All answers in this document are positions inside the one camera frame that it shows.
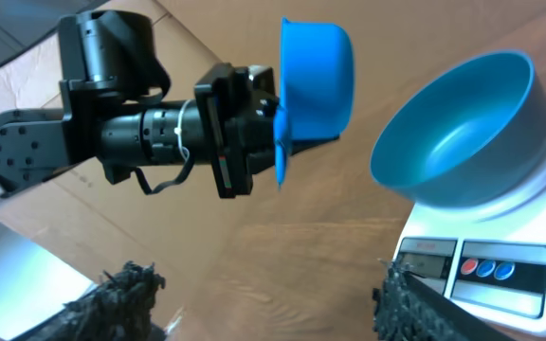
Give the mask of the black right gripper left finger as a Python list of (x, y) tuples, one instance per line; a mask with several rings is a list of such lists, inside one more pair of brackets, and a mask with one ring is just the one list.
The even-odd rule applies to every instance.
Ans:
[(153, 265), (126, 262), (121, 271), (13, 341), (161, 341), (166, 333), (152, 322), (158, 290), (166, 279)]

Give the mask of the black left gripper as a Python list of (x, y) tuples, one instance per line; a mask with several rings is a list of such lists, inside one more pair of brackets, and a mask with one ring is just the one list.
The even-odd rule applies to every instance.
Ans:
[[(275, 165), (273, 118), (279, 106), (270, 66), (218, 63), (194, 85), (194, 96), (218, 195), (248, 195), (253, 176)], [(339, 135), (294, 140), (290, 156), (334, 143)]]

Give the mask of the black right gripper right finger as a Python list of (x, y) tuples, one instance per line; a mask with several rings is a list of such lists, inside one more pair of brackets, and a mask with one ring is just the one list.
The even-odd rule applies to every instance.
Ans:
[(406, 264), (382, 264), (386, 276), (373, 289), (373, 332), (380, 340), (512, 341), (423, 282)]

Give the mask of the blue plastic measuring scoop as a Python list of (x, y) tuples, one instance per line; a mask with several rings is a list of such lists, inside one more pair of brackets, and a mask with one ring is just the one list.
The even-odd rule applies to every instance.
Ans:
[(273, 123), (279, 186), (300, 143), (326, 143), (343, 133), (355, 95), (353, 45), (337, 24), (283, 17), (280, 59), (280, 101)]

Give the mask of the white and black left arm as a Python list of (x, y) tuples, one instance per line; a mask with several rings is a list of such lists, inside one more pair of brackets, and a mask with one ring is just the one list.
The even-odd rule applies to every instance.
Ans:
[(135, 177), (147, 195), (161, 186), (149, 185), (145, 167), (178, 166), (180, 185), (208, 164), (218, 195), (230, 199), (248, 195), (255, 174), (284, 174), (291, 155), (340, 136), (324, 116), (300, 125), (268, 66), (217, 63), (190, 99), (167, 100), (172, 83), (147, 16), (68, 15), (58, 37), (62, 106), (0, 113), (0, 204), (93, 158), (109, 183)]

